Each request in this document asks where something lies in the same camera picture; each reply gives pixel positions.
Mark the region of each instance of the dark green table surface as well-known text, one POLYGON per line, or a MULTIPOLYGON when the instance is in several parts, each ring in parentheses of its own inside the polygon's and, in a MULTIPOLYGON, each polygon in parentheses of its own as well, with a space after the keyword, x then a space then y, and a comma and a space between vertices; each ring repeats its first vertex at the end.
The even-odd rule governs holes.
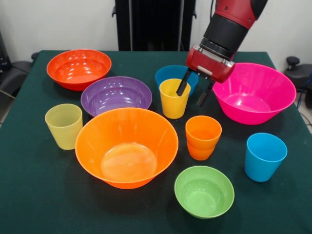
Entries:
MULTIPOLYGON (((75 152, 55 144, 44 115, 52 106, 80 106, 80 92, 55 84, 46 73, 60 51, 42 51, 0 128, 0 233, 312 233, 312 138, 293 105, 267 123, 247 126, 226 117, 211 92, 203 108, 195 105, 206 89, 201 80, 183 118, 170 120, 179 135, 172 165, 146 186, 120 190, 93 178, 75 152), (184 124, 195 115, 216 118, 223 127, 212 156, 191 159, 184 124), (288 156, 269 182, 256 183, 244 173, 247 138, 257 132, 280 137, 288 156), (223 216, 199 220, 176 201, 174 181, 185 168, 209 165, 233 183, 235 201, 223 216)), ((131 76, 153 92, 151 109, 161 113, 155 72, 184 64, 186 52, 107 52, 109 76, 131 76)), ((273 66, 267 53, 238 53, 235 61, 273 66)), ((89 120, 86 113, 84 122, 89 120)))

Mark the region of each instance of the pink bowl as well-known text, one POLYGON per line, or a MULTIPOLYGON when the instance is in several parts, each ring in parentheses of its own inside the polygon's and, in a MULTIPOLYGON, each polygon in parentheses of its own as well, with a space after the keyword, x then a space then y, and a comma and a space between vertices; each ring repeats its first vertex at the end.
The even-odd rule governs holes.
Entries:
POLYGON ((296 88, 282 73, 253 63, 237 63, 224 83, 213 91, 223 112, 243 124, 268 121, 293 104, 296 88))

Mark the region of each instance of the light blue cup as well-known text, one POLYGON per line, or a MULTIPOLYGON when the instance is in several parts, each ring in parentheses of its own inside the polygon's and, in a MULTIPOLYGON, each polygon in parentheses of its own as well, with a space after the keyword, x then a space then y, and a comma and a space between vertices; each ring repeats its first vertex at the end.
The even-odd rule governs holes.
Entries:
POLYGON ((245 172, 257 182, 268 181, 287 155, 285 143, 268 133, 251 135, 247 140, 245 172))
MULTIPOLYGON (((157 82, 158 87, 160 84, 167 79, 183 79, 185 73, 187 71, 186 66, 182 65, 170 65, 166 67, 160 68, 155 74, 155 80, 157 82)), ((198 74, 192 72, 189 78, 187 79, 188 84, 191 86, 190 95, 192 95, 197 83, 198 83, 198 74)))

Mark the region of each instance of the pale yellow cup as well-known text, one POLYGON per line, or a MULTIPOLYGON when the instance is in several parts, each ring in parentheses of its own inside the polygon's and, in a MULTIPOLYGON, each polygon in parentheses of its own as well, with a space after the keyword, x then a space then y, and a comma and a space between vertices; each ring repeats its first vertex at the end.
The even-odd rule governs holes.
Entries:
POLYGON ((45 114, 44 119, 57 145, 63 150, 73 150, 82 129, 81 109, 73 104, 57 105, 45 114))
POLYGON ((180 83, 181 79, 168 79, 160 84, 162 112, 167 118, 177 119, 184 115, 191 87, 187 84, 182 96, 178 96, 176 91, 180 83))

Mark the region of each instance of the cup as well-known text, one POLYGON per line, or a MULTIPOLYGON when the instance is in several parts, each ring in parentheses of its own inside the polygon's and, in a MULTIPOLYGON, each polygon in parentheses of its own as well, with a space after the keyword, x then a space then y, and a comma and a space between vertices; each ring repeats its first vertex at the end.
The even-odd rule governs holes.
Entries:
POLYGON ((82 129, 81 109, 73 104, 57 105, 45 114, 44 119, 57 145, 63 150, 73 150, 82 129))
MULTIPOLYGON (((183 65, 169 65, 160 68, 156 73, 155 73, 155 80, 157 82, 158 87, 160 84, 167 80, 167 79, 172 79, 172 78, 178 78, 178 79, 183 79, 185 76, 185 73, 187 72, 188 67, 183 66, 183 65)), ((199 75, 195 72, 191 72, 190 76, 187 79, 187 82, 189 83, 191 87, 190 91, 190 96, 194 92, 194 89, 198 83, 199 80, 199 75)))
POLYGON ((251 135, 247 140, 246 175, 257 182, 268 181, 287 155, 285 143, 268 133, 251 135))
POLYGON ((221 124, 209 116, 195 116, 185 124, 187 148, 192 158, 206 160, 213 153, 222 132, 221 124))
POLYGON ((182 96, 178 96, 176 91, 180 83, 180 79, 168 79, 160 84, 162 112, 167 118, 177 119, 184 115, 191 87, 187 84, 182 96))

